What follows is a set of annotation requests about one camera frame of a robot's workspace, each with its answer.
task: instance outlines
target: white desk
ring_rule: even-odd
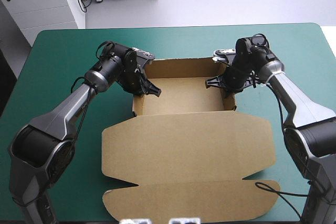
[[[1,1],[31,46],[40,31],[85,28],[85,13],[77,0]]]

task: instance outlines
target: cardboard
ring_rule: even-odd
[[[279,190],[275,181],[261,182]],[[165,224],[183,217],[200,217],[202,223],[254,219],[269,211],[276,199],[276,194],[255,190],[251,180],[137,186],[103,196],[117,220],[150,218]]]
[[[103,132],[102,172],[138,185],[239,180],[275,163],[267,120],[234,111],[137,116]]]
[[[104,194],[117,220],[248,220],[273,206],[277,195],[243,180],[275,163],[270,124],[235,112],[233,95],[205,88],[205,80],[224,69],[211,58],[155,60],[147,66],[160,97],[135,97],[137,116],[102,134],[103,173],[139,185]],[[277,182],[266,183],[279,189]]]

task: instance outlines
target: white floor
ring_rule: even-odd
[[[336,55],[336,0],[103,0],[93,2],[87,12],[87,28],[302,22],[323,26]],[[8,28],[3,33],[1,23],[0,17],[0,38],[3,37],[0,47],[3,48],[2,44],[8,44],[5,40],[10,36]],[[26,56],[20,55],[17,49],[6,48],[6,57],[19,73]]]

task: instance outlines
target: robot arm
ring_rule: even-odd
[[[114,82],[135,95],[161,93],[144,72],[154,55],[111,41],[99,48],[103,46],[98,62],[86,72],[85,82],[52,111],[33,118],[8,148],[12,159],[9,189],[27,224],[57,223],[47,189],[71,162],[78,136],[76,121],[98,93]]]
[[[284,65],[269,49],[264,35],[241,38],[232,53],[216,51],[214,60],[228,65],[207,87],[238,93],[268,83],[288,112],[282,130],[286,148],[304,178],[310,180],[301,223],[332,224],[336,217],[336,114],[311,101],[284,73]]]

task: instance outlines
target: open cardboard box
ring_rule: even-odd
[[[274,205],[276,194],[243,180],[275,163],[270,123],[235,112],[232,94],[206,89],[205,80],[224,69],[211,58],[147,66],[160,97],[134,97],[136,117],[102,134],[103,173],[139,185],[105,192],[104,205],[117,220],[248,220]],[[275,181],[259,181],[279,190]]]

